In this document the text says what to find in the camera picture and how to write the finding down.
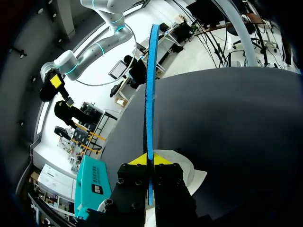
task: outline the person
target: person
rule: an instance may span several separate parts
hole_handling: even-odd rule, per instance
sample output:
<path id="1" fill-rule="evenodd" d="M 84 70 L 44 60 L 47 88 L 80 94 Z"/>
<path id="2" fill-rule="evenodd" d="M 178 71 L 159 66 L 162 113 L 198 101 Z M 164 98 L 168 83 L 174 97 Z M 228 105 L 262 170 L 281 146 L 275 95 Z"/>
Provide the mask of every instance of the person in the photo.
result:
<path id="1" fill-rule="evenodd" d="M 59 101 L 56 103 L 54 108 L 55 115 L 60 118 L 62 121 L 65 122 L 66 125 L 71 126 L 72 128 L 76 129 L 77 126 L 72 118 L 76 118 L 82 123 L 92 123 L 93 118 L 78 108 L 72 106 L 68 107 L 68 105 L 64 101 Z"/>
<path id="2" fill-rule="evenodd" d="M 123 61 L 126 63 L 126 66 L 129 66 L 129 64 L 132 61 L 132 56 L 130 55 L 125 56 Z M 141 59 L 139 60 L 134 59 L 130 67 L 129 74 L 134 79 L 134 81 L 131 82 L 132 88 L 136 89 L 140 84 L 146 83 L 146 66 L 144 65 Z"/>

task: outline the white pipe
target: white pipe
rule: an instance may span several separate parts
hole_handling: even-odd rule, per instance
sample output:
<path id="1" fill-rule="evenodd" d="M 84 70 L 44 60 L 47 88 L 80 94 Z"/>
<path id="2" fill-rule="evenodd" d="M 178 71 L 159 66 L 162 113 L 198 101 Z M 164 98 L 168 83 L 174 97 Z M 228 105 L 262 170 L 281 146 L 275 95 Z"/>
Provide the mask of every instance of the white pipe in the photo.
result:
<path id="1" fill-rule="evenodd" d="M 254 47 L 252 45 L 250 35 L 239 15 L 237 9 L 228 0 L 212 0 L 217 3 L 225 12 L 228 19 L 234 26 L 241 43 L 243 44 L 245 56 L 247 59 L 247 66 L 258 66 Z"/>

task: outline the computer monitor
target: computer monitor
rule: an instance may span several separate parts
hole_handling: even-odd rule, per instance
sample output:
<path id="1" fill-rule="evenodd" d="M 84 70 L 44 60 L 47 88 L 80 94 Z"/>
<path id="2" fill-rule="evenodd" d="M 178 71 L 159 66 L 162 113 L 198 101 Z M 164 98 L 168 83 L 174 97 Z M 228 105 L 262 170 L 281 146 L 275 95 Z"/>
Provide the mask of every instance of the computer monitor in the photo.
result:
<path id="1" fill-rule="evenodd" d="M 118 79 L 122 75 L 125 69 L 126 69 L 125 63 L 122 60 L 120 60 L 108 74 L 112 78 Z"/>
<path id="2" fill-rule="evenodd" d="M 139 43 L 137 43 L 137 49 L 143 54 L 146 53 L 146 48 Z"/>
<path id="3" fill-rule="evenodd" d="M 246 13 L 246 8 L 242 0 L 232 1 L 241 14 Z M 211 0 L 198 0 L 186 8 L 201 24 L 204 24 L 205 28 L 208 25 L 216 26 L 220 24 L 220 21 L 224 21 L 224 19 L 229 21 Z"/>

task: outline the yellow triangle marker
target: yellow triangle marker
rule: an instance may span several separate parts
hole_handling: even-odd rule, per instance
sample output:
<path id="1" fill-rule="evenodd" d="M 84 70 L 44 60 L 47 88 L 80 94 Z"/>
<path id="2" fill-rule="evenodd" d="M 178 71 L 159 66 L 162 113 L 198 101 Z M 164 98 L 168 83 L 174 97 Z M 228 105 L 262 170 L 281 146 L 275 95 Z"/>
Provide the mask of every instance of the yellow triangle marker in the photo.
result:
<path id="1" fill-rule="evenodd" d="M 161 157 L 161 156 L 159 156 L 159 155 L 157 155 L 155 153 L 153 155 L 154 155 L 153 156 L 154 157 L 153 160 L 154 160 L 154 164 L 155 165 L 159 165 L 161 163 L 165 164 L 165 165 L 172 164 L 171 162 L 169 162 L 165 158 L 163 158 L 163 157 Z M 135 160 L 131 161 L 129 164 L 130 165 L 136 165 L 136 164 L 146 165 L 146 153 L 143 154 L 143 155 L 141 155 L 140 157 L 136 158 Z"/>

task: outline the cardboard box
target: cardboard box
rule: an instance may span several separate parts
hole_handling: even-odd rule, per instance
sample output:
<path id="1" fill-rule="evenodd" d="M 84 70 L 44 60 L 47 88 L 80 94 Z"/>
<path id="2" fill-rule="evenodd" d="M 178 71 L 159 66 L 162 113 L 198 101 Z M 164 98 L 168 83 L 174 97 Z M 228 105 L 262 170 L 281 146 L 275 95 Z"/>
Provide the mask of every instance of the cardboard box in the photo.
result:
<path id="1" fill-rule="evenodd" d="M 117 103 L 118 105 L 125 107 L 128 103 L 128 101 L 124 98 L 116 98 L 115 103 Z"/>

